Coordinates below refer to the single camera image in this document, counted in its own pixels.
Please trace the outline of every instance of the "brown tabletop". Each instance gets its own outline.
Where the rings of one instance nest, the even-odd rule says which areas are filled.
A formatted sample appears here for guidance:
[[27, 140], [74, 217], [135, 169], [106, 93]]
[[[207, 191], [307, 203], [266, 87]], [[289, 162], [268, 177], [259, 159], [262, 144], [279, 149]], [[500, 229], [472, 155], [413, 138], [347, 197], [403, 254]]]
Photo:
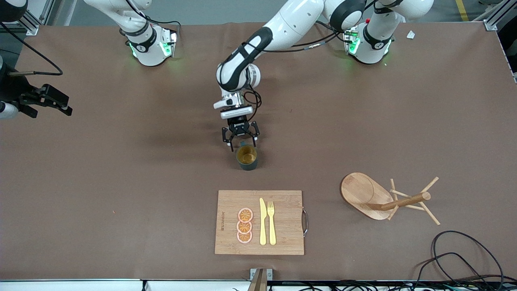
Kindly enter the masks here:
[[[144, 67], [118, 27], [42, 27], [28, 42], [65, 74], [33, 76], [70, 96], [73, 115], [2, 121], [0, 278], [414, 279], [440, 231], [484, 243], [517, 273], [517, 90], [495, 32], [481, 23], [409, 23], [380, 63], [342, 43], [270, 53], [256, 120], [260, 163], [239, 169], [221, 141], [217, 64], [260, 24], [185, 26], [180, 58]], [[405, 38], [409, 30], [413, 40]], [[304, 40], [327, 32], [313, 28]], [[18, 70], [50, 70], [24, 49]], [[366, 218], [340, 182], [363, 172], [417, 194], [428, 207]], [[302, 190], [304, 256], [214, 254], [218, 190]], [[481, 273], [495, 265], [445, 236]], [[444, 261], [452, 275], [469, 272]], [[424, 279], [444, 279], [436, 268]]]

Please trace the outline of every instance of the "fork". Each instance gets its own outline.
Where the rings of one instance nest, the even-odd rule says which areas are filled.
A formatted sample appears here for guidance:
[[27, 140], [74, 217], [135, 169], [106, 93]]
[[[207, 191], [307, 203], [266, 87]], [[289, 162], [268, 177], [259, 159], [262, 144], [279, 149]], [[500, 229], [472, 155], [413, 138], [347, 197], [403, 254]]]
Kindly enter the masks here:
[[275, 234], [275, 224], [273, 222], [273, 215], [275, 214], [275, 205], [273, 201], [267, 202], [267, 215], [269, 215], [269, 243], [271, 245], [277, 244], [277, 235]]

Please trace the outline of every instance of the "gray floor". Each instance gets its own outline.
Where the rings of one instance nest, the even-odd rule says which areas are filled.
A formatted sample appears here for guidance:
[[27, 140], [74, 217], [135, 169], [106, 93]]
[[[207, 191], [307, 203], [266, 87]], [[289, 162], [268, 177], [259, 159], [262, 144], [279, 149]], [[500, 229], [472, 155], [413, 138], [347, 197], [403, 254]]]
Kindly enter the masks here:
[[[159, 21], [177, 20], [184, 25], [222, 24], [227, 22], [266, 22], [282, 7], [286, 0], [155, 0], [146, 11], [151, 18]], [[115, 25], [99, 10], [87, 5], [83, 0], [62, 0], [62, 6], [55, 16], [56, 24], [70, 25]], [[469, 19], [474, 19], [487, 8], [477, 0], [464, 0]], [[372, 14], [366, 11], [365, 18]], [[462, 21], [455, 0], [435, 0], [427, 15], [418, 22]], [[21, 44], [12, 36], [0, 34], [0, 48], [19, 53]], [[14, 65], [18, 56], [0, 51], [5, 62]]]

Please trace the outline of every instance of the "orange slice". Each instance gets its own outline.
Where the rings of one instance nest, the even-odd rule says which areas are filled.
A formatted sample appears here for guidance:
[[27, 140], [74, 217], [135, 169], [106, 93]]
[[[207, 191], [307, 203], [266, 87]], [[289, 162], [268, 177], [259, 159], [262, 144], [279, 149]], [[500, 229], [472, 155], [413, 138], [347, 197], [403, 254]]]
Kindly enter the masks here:
[[240, 234], [249, 234], [251, 232], [251, 222], [237, 222], [237, 231]]
[[242, 208], [241, 210], [239, 210], [238, 217], [240, 222], [250, 222], [253, 218], [253, 211], [251, 211], [251, 209], [249, 208]]
[[241, 243], [248, 243], [251, 241], [251, 238], [253, 237], [253, 234], [252, 232], [248, 233], [248, 234], [241, 234], [241, 233], [237, 233], [237, 240]]

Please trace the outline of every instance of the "wooden stand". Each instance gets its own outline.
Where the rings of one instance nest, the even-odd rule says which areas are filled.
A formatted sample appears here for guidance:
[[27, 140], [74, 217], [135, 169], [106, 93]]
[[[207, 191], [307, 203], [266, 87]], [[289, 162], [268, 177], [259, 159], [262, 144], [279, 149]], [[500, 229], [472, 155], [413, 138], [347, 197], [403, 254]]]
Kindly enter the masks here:
[[[436, 181], [438, 181], [438, 177], [434, 178], [419, 194], [410, 196], [395, 190], [395, 183], [393, 179], [390, 179], [390, 192], [395, 194], [391, 197], [389, 192], [366, 174], [351, 173], [341, 182], [341, 196], [364, 215], [375, 220], [390, 220], [400, 207], [409, 207], [427, 212], [431, 219], [440, 225], [440, 222], [423, 203], [431, 199], [431, 194], [427, 190]], [[405, 199], [399, 200], [397, 194]], [[415, 203], [420, 203], [421, 207], [411, 205]]]

